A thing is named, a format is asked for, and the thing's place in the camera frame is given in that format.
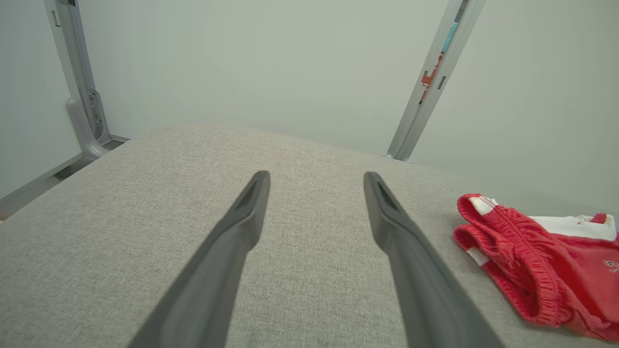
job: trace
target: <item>red shorts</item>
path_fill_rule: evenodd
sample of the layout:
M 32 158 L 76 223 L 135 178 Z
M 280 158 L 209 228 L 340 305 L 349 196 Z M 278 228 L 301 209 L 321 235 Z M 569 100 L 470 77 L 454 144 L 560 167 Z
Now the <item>red shorts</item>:
M 457 204 L 470 225 L 458 226 L 454 238 L 525 320 L 619 341 L 619 239 L 612 216 L 530 218 L 480 194 Z

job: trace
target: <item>metal post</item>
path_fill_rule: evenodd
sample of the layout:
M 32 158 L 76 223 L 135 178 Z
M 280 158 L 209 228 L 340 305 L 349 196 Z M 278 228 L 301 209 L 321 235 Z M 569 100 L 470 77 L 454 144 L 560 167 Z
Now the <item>metal post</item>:
M 417 83 L 413 88 L 408 104 L 406 104 L 406 109 L 404 110 L 404 114 L 402 115 L 400 124 L 397 127 L 396 134 L 391 141 L 391 145 L 389 146 L 389 150 L 387 150 L 385 157 L 394 158 L 404 142 L 405 136 L 410 129 L 410 125 L 413 123 L 413 119 L 417 114 L 417 110 L 419 109 L 419 101 L 421 100 L 425 90 L 425 87 L 422 84 L 422 77 L 426 74 L 429 76 L 434 71 L 436 62 L 438 62 L 438 57 L 440 56 L 441 50 L 445 45 L 445 40 L 447 39 L 447 35 L 449 35 L 449 31 L 454 25 L 454 19 L 458 15 L 458 10 L 460 9 L 461 4 L 462 0 L 449 0 L 447 3 L 447 8 L 445 9 L 441 23 L 438 26 L 438 31 L 436 32 L 432 45 L 430 46 L 430 51 L 428 52 L 426 60 L 423 63 L 422 70 L 417 78 Z
M 447 52 L 445 52 L 441 65 L 436 71 L 435 79 L 430 85 L 428 93 L 423 99 L 423 103 L 420 105 L 417 114 L 413 118 L 408 133 L 406 134 L 406 138 L 404 139 L 397 154 L 394 156 L 395 159 L 411 162 L 411 160 L 409 160 L 410 155 L 412 154 L 415 145 L 417 145 L 417 141 L 419 141 L 423 129 L 428 123 L 430 115 L 432 114 L 432 111 L 434 111 L 434 107 L 438 103 L 438 99 L 449 81 L 451 73 L 456 67 L 458 58 L 460 58 L 460 54 L 464 50 L 466 41 L 469 39 L 470 33 L 473 30 L 480 13 L 482 12 L 485 2 L 486 0 L 468 1 L 467 6 L 462 13 L 462 19 L 458 23 L 454 36 L 452 37 L 449 47 L 447 48 Z
M 79 9 L 75 0 L 45 0 L 45 7 L 71 93 L 67 112 L 84 157 L 95 160 L 109 152 L 100 142 L 109 141 L 110 135 L 98 92 L 93 87 Z

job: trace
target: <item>printed logo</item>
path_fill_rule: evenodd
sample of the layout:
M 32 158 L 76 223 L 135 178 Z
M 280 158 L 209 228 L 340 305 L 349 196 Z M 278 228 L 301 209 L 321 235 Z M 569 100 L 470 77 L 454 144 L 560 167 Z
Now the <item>printed logo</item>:
M 619 271 L 619 263 L 616 263 L 616 262 L 614 262 L 614 261 L 604 260 L 604 264 L 605 264 L 607 267 L 615 267 L 615 269 L 611 269 L 611 270 L 610 270 L 610 271 L 611 271 L 611 272 L 613 272 L 613 273 L 615 273 L 615 272 Z

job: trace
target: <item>gray fabric surface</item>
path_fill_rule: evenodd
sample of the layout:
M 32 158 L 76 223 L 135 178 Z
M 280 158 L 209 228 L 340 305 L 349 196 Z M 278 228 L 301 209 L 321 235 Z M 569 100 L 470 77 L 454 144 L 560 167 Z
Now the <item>gray fabric surface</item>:
M 251 175 L 271 172 L 228 347 L 404 347 L 362 177 L 379 172 L 508 347 L 604 346 L 520 319 L 452 237 L 456 199 L 586 207 L 279 134 L 170 126 L 129 141 L 0 225 L 0 346 L 125 346 Z

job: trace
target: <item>white wall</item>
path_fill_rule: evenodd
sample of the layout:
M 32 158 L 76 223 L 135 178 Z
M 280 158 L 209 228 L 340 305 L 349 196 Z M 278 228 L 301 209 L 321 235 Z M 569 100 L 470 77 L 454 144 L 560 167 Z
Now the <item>white wall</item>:
M 383 155 L 447 0 L 81 0 L 110 133 L 233 123 Z
M 81 153 L 43 1 L 0 2 L 0 199 Z
M 412 160 L 619 212 L 618 15 L 487 1 Z

